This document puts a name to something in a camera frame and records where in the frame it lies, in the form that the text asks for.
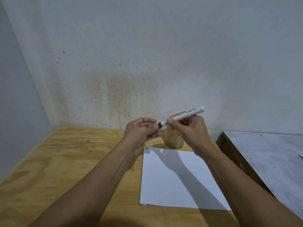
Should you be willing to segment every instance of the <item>person's left hand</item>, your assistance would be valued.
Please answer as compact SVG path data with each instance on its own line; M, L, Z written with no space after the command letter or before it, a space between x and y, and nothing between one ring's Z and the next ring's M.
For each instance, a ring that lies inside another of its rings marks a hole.
M159 129L156 122L157 120L153 118L139 118L129 122L121 141L130 145L134 154L138 155L145 142L161 136L163 129Z

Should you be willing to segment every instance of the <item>person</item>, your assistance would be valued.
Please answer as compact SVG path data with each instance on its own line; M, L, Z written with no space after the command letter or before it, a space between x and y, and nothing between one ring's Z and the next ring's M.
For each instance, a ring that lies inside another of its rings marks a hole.
M201 116L182 122L168 118L167 122L205 161L240 226L303 226L303 220L218 150ZM153 118L128 123L122 140L30 227L96 226L130 162L139 155L146 141L161 136L162 131Z

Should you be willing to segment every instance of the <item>pen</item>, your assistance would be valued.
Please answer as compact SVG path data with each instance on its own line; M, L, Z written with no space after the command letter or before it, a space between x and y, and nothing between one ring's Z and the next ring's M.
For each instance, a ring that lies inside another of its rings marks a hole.
M180 121L180 120L183 120L185 118L189 118L189 117L192 117L192 116L194 116L196 114L202 113L203 111L204 111L204 107L202 107L202 106L201 107L197 107L197 108L192 109L190 111L184 112L184 113L182 113L180 115L172 117L172 119L174 119L176 121ZM164 120L163 122L158 123L159 128L166 126L166 124L167 124L166 120Z

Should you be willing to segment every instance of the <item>table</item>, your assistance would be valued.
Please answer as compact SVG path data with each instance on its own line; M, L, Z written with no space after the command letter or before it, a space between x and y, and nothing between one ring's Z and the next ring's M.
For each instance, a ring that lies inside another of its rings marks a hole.
M303 136L225 131L221 151L303 219Z
M28 226L122 136L118 129L58 127L0 184L0 226ZM168 148L161 137L146 145ZM181 150L192 151L186 144ZM99 226L239 226L230 211L140 205L142 154L121 180Z

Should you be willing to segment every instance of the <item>white paper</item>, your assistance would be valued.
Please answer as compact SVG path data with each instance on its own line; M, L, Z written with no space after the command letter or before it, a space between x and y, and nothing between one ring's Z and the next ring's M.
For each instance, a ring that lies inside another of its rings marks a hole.
M154 147L144 147L140 204L231 210L200 157Z

